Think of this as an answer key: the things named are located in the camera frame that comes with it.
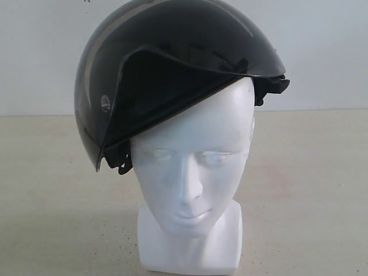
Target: mannequin ear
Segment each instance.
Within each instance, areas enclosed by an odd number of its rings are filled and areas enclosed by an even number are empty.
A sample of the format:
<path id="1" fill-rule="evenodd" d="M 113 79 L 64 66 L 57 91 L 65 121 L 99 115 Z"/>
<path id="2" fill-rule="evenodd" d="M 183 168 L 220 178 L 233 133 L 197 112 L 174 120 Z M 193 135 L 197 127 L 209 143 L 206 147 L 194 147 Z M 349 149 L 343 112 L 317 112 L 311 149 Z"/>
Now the mannequin ear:
<path id="1" fill-rule="evenodd" d="M 252 143 L 252 139 L 253 139 L 253 132 L 254 132 L 254 123 L 255 123 L 255 118 L 253 116 L 253 120 L 252 120 L 252 126 L 251 126 L 251 131 L 250 131 L 250 138 L 249 138 L 249 143 Z"/>

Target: helmet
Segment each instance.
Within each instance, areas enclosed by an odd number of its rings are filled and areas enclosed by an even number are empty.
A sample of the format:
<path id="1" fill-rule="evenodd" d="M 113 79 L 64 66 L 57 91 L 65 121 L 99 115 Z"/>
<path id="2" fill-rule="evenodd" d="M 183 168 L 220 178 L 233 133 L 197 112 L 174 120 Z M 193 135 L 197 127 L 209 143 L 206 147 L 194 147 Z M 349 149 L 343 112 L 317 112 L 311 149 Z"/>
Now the helmet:
<path id="1" fill-rule="evenodd" d="M 129 139 L 240 78 L 255 105 L 289 85 L 275 49 L 221 0 L 132 0 L 94 31 L 79 61 L 74 107 L 96 171 L 132 168 Z"/>

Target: mannequin nose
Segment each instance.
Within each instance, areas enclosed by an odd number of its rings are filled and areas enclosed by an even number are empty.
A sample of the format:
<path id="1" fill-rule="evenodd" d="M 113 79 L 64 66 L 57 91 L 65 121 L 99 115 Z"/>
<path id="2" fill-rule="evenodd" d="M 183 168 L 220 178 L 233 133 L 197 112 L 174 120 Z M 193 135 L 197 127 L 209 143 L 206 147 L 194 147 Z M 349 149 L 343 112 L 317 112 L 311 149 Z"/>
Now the mannequin nose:
<path id="1" fill-rule="evenodd" d="M 182 205 L 192 202 L 202 195 L 203 186 L 199 178 L 198 164 L 193 156 L 181 161 L 178 183 L 179 201 Z"/>

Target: mannequin head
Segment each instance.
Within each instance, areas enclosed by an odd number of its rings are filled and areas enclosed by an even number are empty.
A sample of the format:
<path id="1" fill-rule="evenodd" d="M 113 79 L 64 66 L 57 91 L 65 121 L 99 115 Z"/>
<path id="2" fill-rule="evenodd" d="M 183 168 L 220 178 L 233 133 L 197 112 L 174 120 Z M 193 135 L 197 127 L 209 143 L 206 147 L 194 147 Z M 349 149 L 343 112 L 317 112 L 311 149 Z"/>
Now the mannequin head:
<path id="1" fill-rule="evenodd" d="M 164 231 L 200 237 L 224 213 L 248 158 L 254 97 L 243 78 L 131 139 L 134 171 Z"/>

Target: mannequin base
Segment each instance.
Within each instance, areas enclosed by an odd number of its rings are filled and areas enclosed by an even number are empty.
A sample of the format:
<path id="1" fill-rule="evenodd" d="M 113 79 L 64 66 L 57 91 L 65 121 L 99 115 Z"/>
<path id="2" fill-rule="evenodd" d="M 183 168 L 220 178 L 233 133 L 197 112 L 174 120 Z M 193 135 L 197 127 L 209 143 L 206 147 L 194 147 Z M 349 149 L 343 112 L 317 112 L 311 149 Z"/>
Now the mannequin base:
<path id="1" fill-rule="evenodd" d="M 147 205 L 139 210 L 138 246 L 141 265 L 148 271 L 182 275 L 233 275 L 243 241 L 240 204 L 232 201 L 207 236 L 173 237 L 164 232 Z"/>

